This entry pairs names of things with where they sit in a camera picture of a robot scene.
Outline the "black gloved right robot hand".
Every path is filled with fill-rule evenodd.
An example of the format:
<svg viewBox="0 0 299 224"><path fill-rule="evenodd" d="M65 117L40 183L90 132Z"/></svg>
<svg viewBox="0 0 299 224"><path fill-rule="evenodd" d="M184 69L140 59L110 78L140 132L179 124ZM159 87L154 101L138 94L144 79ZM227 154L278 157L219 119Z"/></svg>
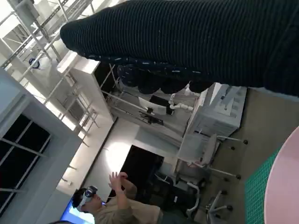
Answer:
<svg viewBox="0 0 299 224"><path fill-rule="evenodd" d="M87 59L299 94L296 0L129 0L64 24L60 37Z"/></svg>

